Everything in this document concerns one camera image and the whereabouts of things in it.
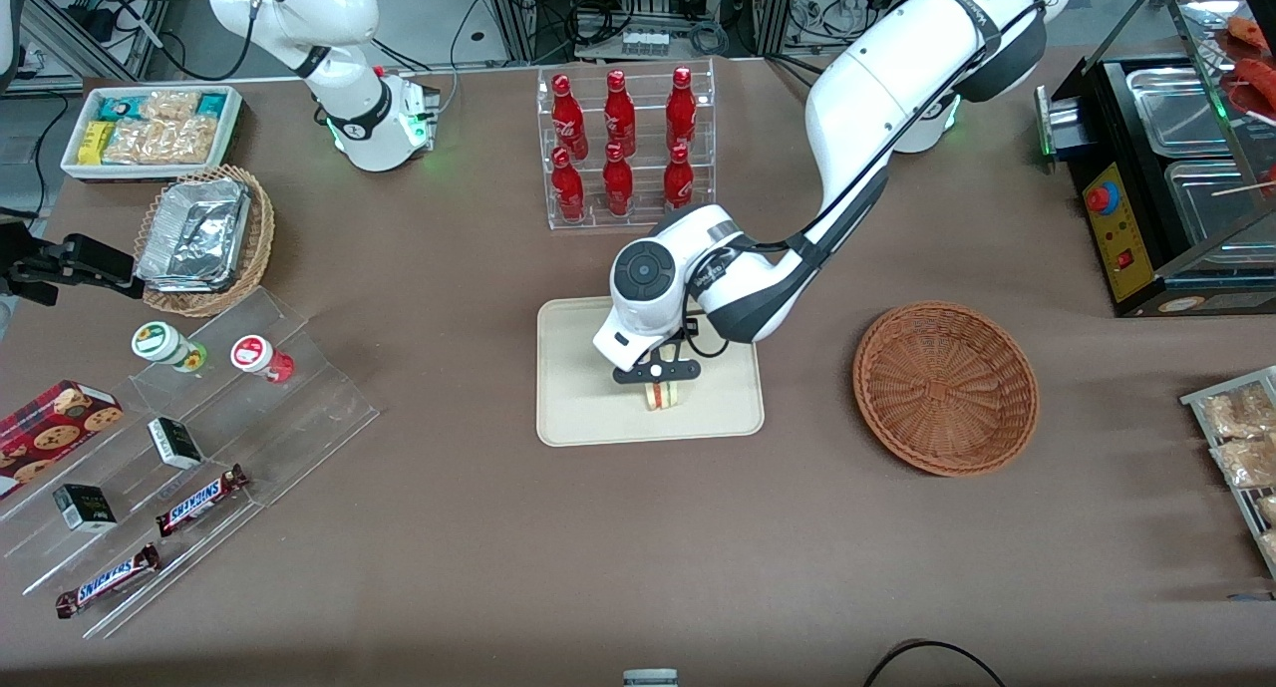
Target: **red emergency stop button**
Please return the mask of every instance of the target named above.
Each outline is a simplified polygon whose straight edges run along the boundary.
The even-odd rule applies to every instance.
[[[1091,189],[1090,193],[1086,193],[1086,208],[1094,211],[1095,213],[1108,208],[1108,189],[1102,186]]]
[[[1111,181],[1104,181],[1086,193],[1086,208],[1099,216],[1110,216],[1119,204],[1120,189]]]

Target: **robotic arm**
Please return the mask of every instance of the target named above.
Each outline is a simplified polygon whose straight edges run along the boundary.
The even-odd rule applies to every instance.
[[[373,70],[356,45],[376,33],[376,0],[209,0],[218,22],[305,79],[337,148],[387,171],[434,146],[438,93]]]
[[[593,337],[618,381],[634,382],[642,373],[634,365],[683,332],[688,296],[727,341],[775,332],[880,198],[901,138],[923,116],[947,119],[953,92],[986,101],[1018,86],[1045,51],[1045,22],[1068,0],[875,1],[882,19],[806,100],[824,209],[789,239],[766,244],[722,207],[701,206],[670,213],[625,246],[611,267],[611,313]],[[772,263],[769,253],[783,255]]]

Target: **yellow control panel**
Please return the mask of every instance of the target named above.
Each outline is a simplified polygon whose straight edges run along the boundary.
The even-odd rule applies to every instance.
[[[1081,198],[1086,203],[1113,296],[1123,301],[1151,283],[1155,273],[1129,200],[1125,200],[1125,185],[1116,165],[1099,174]]]

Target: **small bottle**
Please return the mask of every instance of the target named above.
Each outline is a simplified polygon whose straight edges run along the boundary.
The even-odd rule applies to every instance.
[[[567,147],[574,161],[584,161],[590,156],[590,140],[584,138],[584,112],[581,111],[581,102],[572,96],[572,82],[556,74],[550,83],[554,87],[554,133],[559,146]]]
[[[665,123],[669,151],[679,143],[692,146],[695,139],[695,94],[692,93],[692,70],[685,66],[674,69],[674,91],[665,105]]]
[[[177,373],[195,373],[208,360],[204,346],[162,321],[152,321],[138,328],[131,342],[134,355],[151,363],[172,365]]]
[[[625,161],[625,151],[619,142],[607,144],[607,165],[602,169],[602,183],[607,188],[607,211],[624,218],[634,202],[634,172]]]
[[[607,123],[607,140],[619,143],[625,156],[638,152],[634,100],[625,88],[624,70],[607,70],[607,103],[602,106],[602,116]]]
[[[271,383],[283,383],[292,377],[292,356],[274,350],[262,336],[244,336],[231,349],[231,363],[242,373],[260,375]]]
[[[572,166],[572,157],[565,148],[554,147],[550,158],[554,161],[550,183],[554,184],[559,213],[563,215],[563,221],[579,223],[584,220],[584,184],[581,181],[581,174]]]
[[[694,180],[695,172],[686,163],[686,144],[679,143],[669,152],[669,166],[665,167],[665,211],[692,203]]]

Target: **snickers bar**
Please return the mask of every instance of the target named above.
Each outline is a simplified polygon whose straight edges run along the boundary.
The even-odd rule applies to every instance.
[[[219,474],[217,480],[213,480],[195,493],[195,495],[188,497],[177,507],[157,517],[156,522],[160,525],[160,536],[167,538],[172,535],[184,524],[195,520],[218,501],[244,485],[248,485],[248,476],[244,475],[244,471],[236,462],[230,470]]]
[[[93,600],[115,590],[115,587],[124,585],[138,575],[148,571],[158,571],[161,567],[160,552],[156,550],[154,545],[147,543],[142,548],[142,552],[133,555],[131,559],[126,559],[98,575],[91,582],[82,585],[79,590],[70,590],[57,595],[57,618],[66,619],[87,608]]]

